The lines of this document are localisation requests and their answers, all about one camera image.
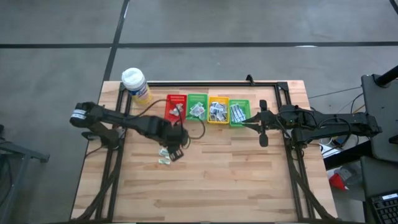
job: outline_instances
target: white bottle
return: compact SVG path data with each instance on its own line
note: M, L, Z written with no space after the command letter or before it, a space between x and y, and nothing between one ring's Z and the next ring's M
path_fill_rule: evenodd
M122 73L122 82L129 90L132 100L140 105L146 105L152 100L144 74L138 68L129 68Z

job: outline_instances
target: wooden tabletop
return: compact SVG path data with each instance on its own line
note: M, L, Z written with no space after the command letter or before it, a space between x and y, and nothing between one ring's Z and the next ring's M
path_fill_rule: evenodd
M304 82L287 82L292 104L309 109ZM104 82L98 104L114 110L118 89L119 82ZM248 99L252 114L259 111L259 100L266 100L269 110L277 113L271 87L152 87L151 91L154 100L165 99L167 94L189 93ZM164 108L165 103L160 102L147 114L163 117ZM131 114L142 110L133 105ZM184 128L191 136L202 132L198 121L186 121ZM114 222L297 221L281 132L268 131L267 135L269 146L261 147L258 133L251 129L207 123L205 136L193 140L184 150L185 156L168 166L158 163L160 146L156 142L129 129ZM91 142L87 152L100 144ZM72 218L83 213L98 193L105 157L106 149L101 149L86 158ZM319 147L306 148L304 161L312 192L336 216ZM306 214L302 192L301 198ZM107 208L106 198L103 214Z

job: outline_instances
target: white sticker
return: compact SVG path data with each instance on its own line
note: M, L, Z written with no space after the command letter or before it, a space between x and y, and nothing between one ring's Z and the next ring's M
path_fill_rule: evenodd
M398 197L398 194L390 194L390 195L383 196L382 198L383 198L383 200L387 200L387 199L392 199L392 198L396 198L396 197Z
M81 114L72 114L71 118L86 119L86 116Z
M86 111L76 109L76 110L73 111L73 113L79 113L79 114L84 115L84 114L86 114Z

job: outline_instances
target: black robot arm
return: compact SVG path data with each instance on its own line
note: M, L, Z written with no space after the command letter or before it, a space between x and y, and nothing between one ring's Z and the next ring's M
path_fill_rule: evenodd
M108 129L104 123L115 124L122 128L136 130L139 134L157 141L166 147L170 159L176 161L183 156L181 146L188 142L188 131L181 124L172 124L158 116L131 116L108 110L93 102L78 103L73 111L70 123L78 128L88 128L101 138L110 149L119 146L119 132Z
M381 133L376 119L366 113L355 114L323 114L317 111L301 109L294 105L284 105L279 113L267 110L265 100L260 101L261 112L243 121L243 125L260 134L260 145L268 145L266 130L291 129L292 144L305 147L314 139L321 139L345 134L373 137Z

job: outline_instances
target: concrete floor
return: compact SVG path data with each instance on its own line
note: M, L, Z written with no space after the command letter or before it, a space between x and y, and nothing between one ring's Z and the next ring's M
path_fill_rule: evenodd
M111 43L123 0L0 0L0 44ZM134 0L120 42L397 41L388 0ZM32 162L12 221L66 221L86 149L68 119L97 101L110 49L0 49L0 124L5 137L51 154ZM360 86L397 65L398 47L119 49L110 80L129 67L148 80L304 80L308 96ZM360 89L310 99L336 113ZM348 113L349 107L341 111ZM339 217L355 205L336 195Z

